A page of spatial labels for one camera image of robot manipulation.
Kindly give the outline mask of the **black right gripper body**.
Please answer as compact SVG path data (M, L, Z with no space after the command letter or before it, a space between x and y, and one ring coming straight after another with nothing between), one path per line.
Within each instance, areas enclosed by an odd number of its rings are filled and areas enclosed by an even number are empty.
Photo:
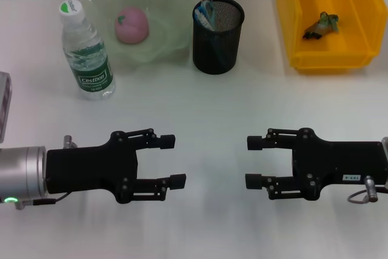
M332 184L364 184L387 181L387 155L380 141L326 141L310 128L298 130L292 153L293 177L301 196L316 201Z

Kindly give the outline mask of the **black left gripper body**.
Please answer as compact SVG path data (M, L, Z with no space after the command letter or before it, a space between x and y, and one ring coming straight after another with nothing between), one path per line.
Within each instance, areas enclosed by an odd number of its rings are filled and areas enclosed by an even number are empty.
M113 132L103 145L47 152L48 193L107 190L120 204L133 200L138 162L133 138Z

